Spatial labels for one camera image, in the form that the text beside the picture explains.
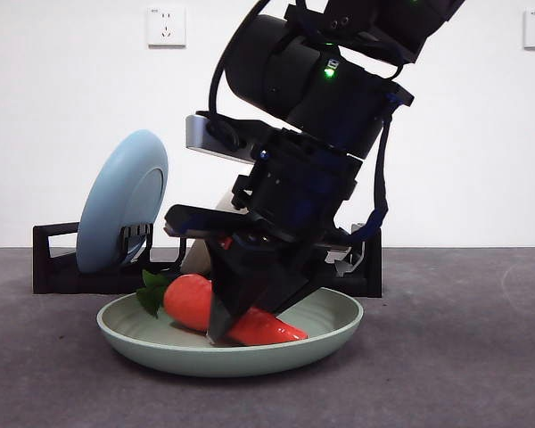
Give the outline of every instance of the plate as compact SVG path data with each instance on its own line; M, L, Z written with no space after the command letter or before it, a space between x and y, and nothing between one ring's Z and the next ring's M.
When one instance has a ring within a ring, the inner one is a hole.
M99 272L119 262L119 234L124 226L154 223L169 173L161 140L147 130L128 136L103 165L87 197L78 227L79 271ZM144 237L129 240L128 263Z
M116 351L143 366L177 375L239 377L282 372L332 354L355 333L363 308L345 294L319 289L280 316L308 339L260 346L213 346L162 309L158 316L147 314L129 294L105 305L97 324Z

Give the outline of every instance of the blue plate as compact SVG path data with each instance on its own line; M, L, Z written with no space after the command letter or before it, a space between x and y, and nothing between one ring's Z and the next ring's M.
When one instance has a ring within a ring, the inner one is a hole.
M79 271L99 272L119 262L124 226L154 223L167 184L169 163L161 140L147 130L128 136L105 162L87 197L78 228ZM129 240L128 263L144 238Z

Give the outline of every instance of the orange carrot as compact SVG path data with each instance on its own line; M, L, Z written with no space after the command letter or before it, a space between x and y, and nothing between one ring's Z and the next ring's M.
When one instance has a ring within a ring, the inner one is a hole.
M173 281L164 294L167 314L179 323L205 332L210 319L212 283L205 277L182 275ZM228 337L244 345L266 345L307 339L299 328L288 325L269 312L250 308L230 329Z

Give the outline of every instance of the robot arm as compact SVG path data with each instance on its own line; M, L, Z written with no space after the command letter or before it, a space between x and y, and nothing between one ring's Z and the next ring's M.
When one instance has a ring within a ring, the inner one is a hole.
M376 245L378 291L362 294L380 296L386 140L392 113L409 106L413 96L393 81L396 75L371 74L342 58L339 47L389 62L398 75L463 1L330 0L323 13L298 1L280 20L259 15L264 0L244 19L212 80L210 110L188 119L187 134L193 148L253 162L250 175L239 176L233 187L233 205L247 213L175 205L166 216L169 235L203 239L208 247L213 342L251 305L279 313L321 286L363 288L377 269ZM223 71L237 96L300 132L220 116L216 91ZM374 211L348 234L333 218L350 198L381 130ZM363 253L363 244L370 252ZM337 246L350 248L356 265L350 272L325 263ZM362 267L356 257L364 259Z

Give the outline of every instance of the gray floor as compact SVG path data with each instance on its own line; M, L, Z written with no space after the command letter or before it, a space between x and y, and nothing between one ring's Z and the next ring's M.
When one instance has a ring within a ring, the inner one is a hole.
M386 250L385 295L299 370L161 374L121 357L111 296L32 295L29 250L0 250L0 428L535 427L535 249Z

